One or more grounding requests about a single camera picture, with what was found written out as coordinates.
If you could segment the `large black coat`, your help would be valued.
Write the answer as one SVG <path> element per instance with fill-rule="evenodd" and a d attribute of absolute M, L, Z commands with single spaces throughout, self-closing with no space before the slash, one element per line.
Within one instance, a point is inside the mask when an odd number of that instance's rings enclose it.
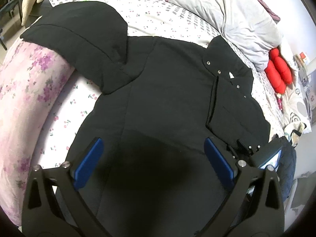
<path fill-rule="evenodd" d="M 103 140 L 80 194 L 112 236 L 194 236 L 227 195 L 205 139 L 234 150 L 269 141 L 271 126 L 251 95 L 252 70 L 220 36 L 207 47 L 128 36 L 114 8 L 73 2 L 21 37 L 61 55 L 101 91 L 67 158 Z"/>

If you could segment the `patterned white pillow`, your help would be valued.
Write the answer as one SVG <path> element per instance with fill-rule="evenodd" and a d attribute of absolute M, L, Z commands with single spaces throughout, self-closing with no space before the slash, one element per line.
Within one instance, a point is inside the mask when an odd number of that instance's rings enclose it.
<path fill-rule="evenodd" d="M 309 80 L 306 64 L 300 55 L 293 57 L 291 68 L 293 83 L 281 95 L 285 127 L 284 135 L 296 147 L 303 134 L 312 131 L 312 109 L 308 100 Z"/>

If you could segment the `red plush toy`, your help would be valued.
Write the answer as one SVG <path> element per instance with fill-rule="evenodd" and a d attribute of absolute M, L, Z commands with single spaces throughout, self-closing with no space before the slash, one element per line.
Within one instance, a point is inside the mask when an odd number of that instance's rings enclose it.
<path fill-rule="evenodd" d="M 281 95 L 285 93 L 286 87 L 293 82 L 290 67 L 281 56 L 278 48 L 270 50 L 265 73 L 274 91 Z"/>

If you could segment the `pink floral rolled quilt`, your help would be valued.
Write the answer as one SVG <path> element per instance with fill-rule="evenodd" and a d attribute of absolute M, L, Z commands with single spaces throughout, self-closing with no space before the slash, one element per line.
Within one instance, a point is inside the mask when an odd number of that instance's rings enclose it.
<path fill-rule="evenodd" d="M 42 126 L 73 71 L 58 53 L 21 38 L 1 66 L 1 208 L 16 226 Z"/>

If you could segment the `grey white duvet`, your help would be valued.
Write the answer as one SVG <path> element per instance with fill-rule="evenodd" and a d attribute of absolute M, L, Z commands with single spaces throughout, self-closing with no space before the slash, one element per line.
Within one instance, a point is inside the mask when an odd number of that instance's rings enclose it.
<path fill-rule="evenodd" d="M 278 47 L 280 17 L 262 0 L 168 0 L 212 25 L 233 43 L 258 71 L 268 65 L 269 52 Z"/>

